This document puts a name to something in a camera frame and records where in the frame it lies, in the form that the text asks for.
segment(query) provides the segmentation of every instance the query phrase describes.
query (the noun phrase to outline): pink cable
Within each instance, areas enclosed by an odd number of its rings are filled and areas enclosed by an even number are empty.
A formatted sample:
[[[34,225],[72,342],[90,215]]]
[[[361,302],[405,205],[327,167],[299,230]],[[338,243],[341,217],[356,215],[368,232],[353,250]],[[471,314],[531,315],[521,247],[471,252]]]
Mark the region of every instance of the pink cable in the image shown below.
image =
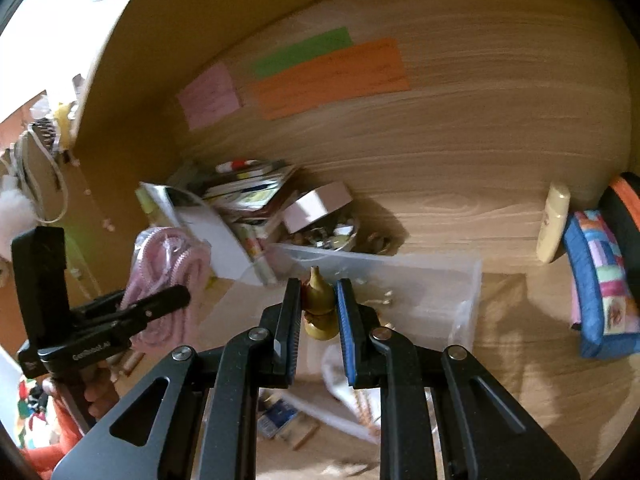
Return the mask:
[[[189,344],[197,309],[211,275],[209,247],[193,240],[182,229],[157,227],[149,230],[131,267],[121,308],[171,285],[185,285],[191,294],[186,308],[149,323],[131,338],[141,352],[169,352]]]

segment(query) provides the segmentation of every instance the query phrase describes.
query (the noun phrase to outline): pink sticky note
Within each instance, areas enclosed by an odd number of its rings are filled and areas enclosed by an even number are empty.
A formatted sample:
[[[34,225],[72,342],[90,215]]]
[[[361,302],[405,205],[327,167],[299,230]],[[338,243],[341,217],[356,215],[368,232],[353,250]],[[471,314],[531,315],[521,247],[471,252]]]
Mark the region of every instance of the pink sticky note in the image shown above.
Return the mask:
[[[210,126],[240,108],[231,74],[221,62],[207,68],[177,97],[189,130]]]

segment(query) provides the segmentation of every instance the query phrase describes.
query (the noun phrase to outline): metal screw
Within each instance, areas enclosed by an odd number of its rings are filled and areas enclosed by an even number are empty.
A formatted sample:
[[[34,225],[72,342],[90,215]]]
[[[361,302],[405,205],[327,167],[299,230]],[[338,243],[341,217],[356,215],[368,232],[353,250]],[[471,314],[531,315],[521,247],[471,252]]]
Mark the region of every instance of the metal screw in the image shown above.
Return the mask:
[[[449,357],[456,361],[463,361],[466,359],[467,355],[466,350],[460,345],[450,346],[449,349],[447,349],[447,353],[449,354]]]
[[[373,339],[377,339],[378,341],[386,341],[387,339],[391,339],[393,332],[386,326],[379,326],[378,328],[374,328],[371,331],[371,335],[373,336]]]
[[[252,341],[262,341],[269,337],[269,331],[261,326],[256,326],[249,330],[249,339]]]
[[[171,357],[176,361],[186,361],[191,357],[191,354],[193,354],[193,351],[188,346],[178,346],[178,348],[171,352]]]

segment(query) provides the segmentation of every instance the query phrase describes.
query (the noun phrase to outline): stack of books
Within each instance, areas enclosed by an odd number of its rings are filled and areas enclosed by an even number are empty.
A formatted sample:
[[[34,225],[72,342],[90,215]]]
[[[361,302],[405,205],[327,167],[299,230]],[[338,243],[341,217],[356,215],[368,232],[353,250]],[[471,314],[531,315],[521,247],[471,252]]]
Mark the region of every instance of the stack of books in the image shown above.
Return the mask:
[[[286,234],[282,212],[300,195],[298,169],[282,166],[251,176],[249,168],[246,178],[211,186],[204,193],[203,200],[220,213],[254,260],[267,244]]]

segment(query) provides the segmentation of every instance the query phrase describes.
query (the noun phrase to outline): sticky note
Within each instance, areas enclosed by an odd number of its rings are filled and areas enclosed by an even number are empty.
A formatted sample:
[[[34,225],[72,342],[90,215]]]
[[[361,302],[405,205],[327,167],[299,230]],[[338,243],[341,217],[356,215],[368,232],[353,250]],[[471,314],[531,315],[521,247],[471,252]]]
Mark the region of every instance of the sticky note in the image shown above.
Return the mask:
[[[256,79],[264,79],[299,63],[352,45],[353,41],[351,41],[346,27],[334,28],[334,30],[281,48],[270,56],[256,61],[252,69]]]
[[[336,50],[251,85],[268,120],[333,101],[409,89],[398,44],[392,38]]]
[[[240,108],[231,74],[221,62],[207,68],[177,98],[189,130],[210,126]]]

